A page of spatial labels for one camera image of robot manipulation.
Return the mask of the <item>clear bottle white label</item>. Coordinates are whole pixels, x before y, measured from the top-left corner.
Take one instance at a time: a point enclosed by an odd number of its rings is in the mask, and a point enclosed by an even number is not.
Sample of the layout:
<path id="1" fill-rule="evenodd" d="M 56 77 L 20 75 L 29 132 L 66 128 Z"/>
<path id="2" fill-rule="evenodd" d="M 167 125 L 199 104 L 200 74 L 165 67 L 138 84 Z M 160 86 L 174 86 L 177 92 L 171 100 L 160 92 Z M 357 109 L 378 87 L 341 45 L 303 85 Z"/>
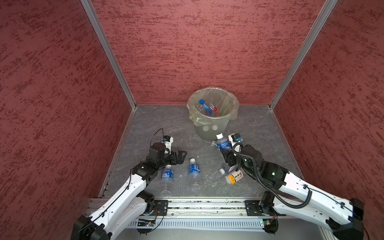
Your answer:
<path id="1" fill-rule="evenodd" d="M 214 147 L 214 148 L 218 147 L 217 144 L 216 144 L 216 141 L 212 141 L 211 146 Z"/>

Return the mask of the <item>red label bottle red cap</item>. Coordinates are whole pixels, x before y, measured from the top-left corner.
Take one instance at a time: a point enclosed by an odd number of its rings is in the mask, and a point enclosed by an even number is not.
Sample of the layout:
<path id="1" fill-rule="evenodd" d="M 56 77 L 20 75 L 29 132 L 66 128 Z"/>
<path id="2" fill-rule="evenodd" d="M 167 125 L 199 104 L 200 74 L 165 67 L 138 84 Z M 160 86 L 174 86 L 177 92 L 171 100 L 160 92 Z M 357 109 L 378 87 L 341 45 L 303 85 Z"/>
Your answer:
<path id="1" fill-rule="evenodd" d="M 215 113 L 216 115 L 218 115 L 218 114 L 220 113 L 217 107 L 214 107 L 214 113 Z"/>

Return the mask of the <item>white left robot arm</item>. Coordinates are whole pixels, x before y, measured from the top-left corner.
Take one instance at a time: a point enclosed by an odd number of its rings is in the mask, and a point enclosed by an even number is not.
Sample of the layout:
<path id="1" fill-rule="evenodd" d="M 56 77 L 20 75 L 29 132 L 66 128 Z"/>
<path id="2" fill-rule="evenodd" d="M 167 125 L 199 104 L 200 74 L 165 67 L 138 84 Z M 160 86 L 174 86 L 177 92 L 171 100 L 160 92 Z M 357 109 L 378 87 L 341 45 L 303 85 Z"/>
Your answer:
<path id="1" fill-rule="evenodd" d="M 155 197 L 145 188 L 167 165 L 184 163 L 186 151 L 171 150 L 172 143 L 154 143 L 146 160 L 130 170 L 123 186 L 98 210 L 74 223 L 72 240 L 114 240 L 138 216 L 155 210 Z"/>

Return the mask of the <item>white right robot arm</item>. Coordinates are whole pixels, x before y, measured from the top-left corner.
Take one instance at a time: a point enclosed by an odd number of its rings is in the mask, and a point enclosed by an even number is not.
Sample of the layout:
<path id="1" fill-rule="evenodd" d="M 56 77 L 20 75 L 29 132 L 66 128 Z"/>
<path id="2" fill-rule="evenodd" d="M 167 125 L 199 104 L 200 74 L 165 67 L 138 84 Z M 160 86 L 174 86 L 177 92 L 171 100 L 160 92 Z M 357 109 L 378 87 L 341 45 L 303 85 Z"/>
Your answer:
<path id="1" fill-rule="evenodd" d="M 362 240 L 364 203 L 323 191 L 286 168 L 264 160 L 251 145 L 220 150 L 225 162 L 257 181 L 266 191 L 259 202 L 264 215 L 289 215 L 330 231 L 338 240 Z"/>

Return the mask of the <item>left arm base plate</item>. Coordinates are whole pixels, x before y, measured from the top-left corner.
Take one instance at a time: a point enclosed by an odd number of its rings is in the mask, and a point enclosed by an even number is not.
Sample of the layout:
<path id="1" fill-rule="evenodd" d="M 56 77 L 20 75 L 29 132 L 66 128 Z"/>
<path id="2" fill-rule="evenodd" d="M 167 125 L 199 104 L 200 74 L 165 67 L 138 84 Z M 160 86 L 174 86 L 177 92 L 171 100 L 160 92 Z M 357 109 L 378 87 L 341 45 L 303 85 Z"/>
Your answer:
<path id="1" fill-rule="evenodd" d="M 168 212 L 168 200 L 154 200 L 153 206 L 148 212 L 143 213 L 143 216 L 166 216 Z"/>

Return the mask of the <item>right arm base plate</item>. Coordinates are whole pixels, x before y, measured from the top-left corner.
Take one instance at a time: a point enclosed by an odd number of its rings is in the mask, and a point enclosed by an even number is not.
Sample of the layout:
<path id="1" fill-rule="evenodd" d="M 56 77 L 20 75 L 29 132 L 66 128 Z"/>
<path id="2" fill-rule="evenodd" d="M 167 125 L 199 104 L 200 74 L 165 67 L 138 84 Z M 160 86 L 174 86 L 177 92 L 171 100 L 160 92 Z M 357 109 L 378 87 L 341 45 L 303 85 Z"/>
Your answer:
<path id="1" fill-rule="evenodd" d="M 286 215 L 281 215 L 277 214 L 274 210 L 264 210 L 260 206 L 260 200 L 245 200 L 245 210 L 247 212 L 248 217 L 274 217 L 275 215 L 277 217 L 279 216 L 286 216 Z"/>

